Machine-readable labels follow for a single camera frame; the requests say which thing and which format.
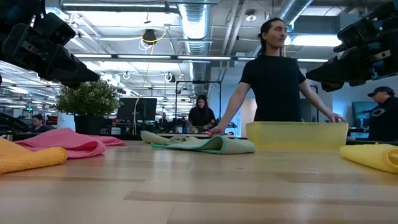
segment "pink towel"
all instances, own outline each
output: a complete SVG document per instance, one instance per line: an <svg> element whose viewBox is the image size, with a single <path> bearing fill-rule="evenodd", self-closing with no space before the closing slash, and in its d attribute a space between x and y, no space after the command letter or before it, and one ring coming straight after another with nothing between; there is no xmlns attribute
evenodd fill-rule
<svg viewBox="0 0 398 224"><path fill-rule="evenodd" d="M62 147L67 150L69 159L87 158L102 154L106 146L123 146L124 142L114 137L87 136L70 128L54 129L35 137L16 142L31 151L49 147Z"/></svg>

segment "translucent yellow container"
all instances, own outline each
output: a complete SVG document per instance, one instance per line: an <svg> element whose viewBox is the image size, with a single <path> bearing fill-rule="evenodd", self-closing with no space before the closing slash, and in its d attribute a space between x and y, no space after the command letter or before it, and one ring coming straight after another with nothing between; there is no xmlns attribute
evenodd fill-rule
<svg viewBox="0 0 398 224"><path fill-rule="evenodd" d="M261 149L339 149L346 144L347 123L253 122L248 140Z"/></svg>

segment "robotic hand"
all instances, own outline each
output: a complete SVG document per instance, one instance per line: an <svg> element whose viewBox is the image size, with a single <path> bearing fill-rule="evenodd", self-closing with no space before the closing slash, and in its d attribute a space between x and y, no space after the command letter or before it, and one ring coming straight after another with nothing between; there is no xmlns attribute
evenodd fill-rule
<svg viewBox="0 0 398 224"><path fill-rule="evenodd" d="M75 32L44 0L0 0L0 60L33 70L40 78L78 88L100 77L64 47Z"/></svg>
<svg viewBox="0 0 398 224"><path fill-rule="evenodd" d="M398 0L393 0L337 34L342 44L334 52L343 55L329 59L307 73L325 91L334 91L347 82L363 85L367 80L398 73Z"/></svg>

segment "light green cloth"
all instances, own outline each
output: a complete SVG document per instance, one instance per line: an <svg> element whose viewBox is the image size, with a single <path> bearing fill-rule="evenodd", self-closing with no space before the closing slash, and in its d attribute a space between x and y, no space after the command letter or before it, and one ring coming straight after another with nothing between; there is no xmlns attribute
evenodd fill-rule
<svg viewBox="0 0 398 224"><path fill-rule="evenodd" d="M256 147L251 141L229 139L224 136L215 136L211 139L174 136L171 139L166 139L148 131L142 131L141 138L144 142L151 143L153 148L183 149L212 154L241 154L256 151Z"/></svg>

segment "microfiber towel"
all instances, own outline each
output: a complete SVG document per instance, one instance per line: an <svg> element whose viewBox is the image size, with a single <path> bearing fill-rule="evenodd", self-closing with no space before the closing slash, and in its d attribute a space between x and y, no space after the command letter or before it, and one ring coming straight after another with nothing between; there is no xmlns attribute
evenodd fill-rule
<svg viewBox="0 0 398 224"><path fill-rule="evenodd" d="M229 139L224 136L215 136L211 139L174 136L172 139L166 139L143 131L141 132L141 138L144 142L151 143L153 148L183 149L212 154L241 154L256 151L256 147L251 141Z"/></svg>
<svg viewBox="0 0 398 224"><path fill-rule="evenodd" d="M120 146L124 143L114 137L87 136L78 134L70 128L62 128L18 141L17 144L31 151L39 151L48 147L62 147L67 150L69 159L78 159L102 154L106 145Z"/></svg>
<svg viewBox="0 0 398 224"><path fill-rule="evenodd" d="M351 161L398 174L398 147L390 144L342 146L340 154Z"/></svg>
<svg viewBox="0 0 398 224"><path fill-rule="evenodd" d="M13 142L0 138L0 174L39 167L54 166L65 162L67 152L61 147L51 147L32 152Z"/></svg>

